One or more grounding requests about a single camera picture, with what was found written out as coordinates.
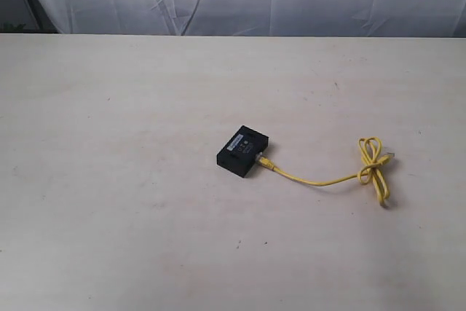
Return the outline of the black network switch box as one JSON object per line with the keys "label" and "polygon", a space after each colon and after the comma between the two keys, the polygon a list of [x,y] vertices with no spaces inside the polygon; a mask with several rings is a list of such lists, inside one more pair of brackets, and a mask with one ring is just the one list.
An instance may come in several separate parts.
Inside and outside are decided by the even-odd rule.
{"label": "black network switch box", "polygon": [[245,178],[268,145],[268,136],[242,125],[217,153],[217,165]]}

